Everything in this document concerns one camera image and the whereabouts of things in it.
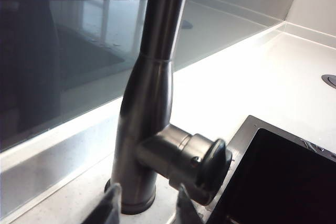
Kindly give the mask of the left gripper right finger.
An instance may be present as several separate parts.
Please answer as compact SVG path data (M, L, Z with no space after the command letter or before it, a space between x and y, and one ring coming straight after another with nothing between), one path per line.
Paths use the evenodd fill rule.
M178 189L175 223L206 223L197 212L184 184L180 184Z

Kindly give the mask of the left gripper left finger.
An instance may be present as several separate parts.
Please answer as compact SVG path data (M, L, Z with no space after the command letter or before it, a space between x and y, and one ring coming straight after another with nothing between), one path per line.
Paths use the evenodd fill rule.
M120 223L122 188L112 184L94 210L82 222L84 224Z

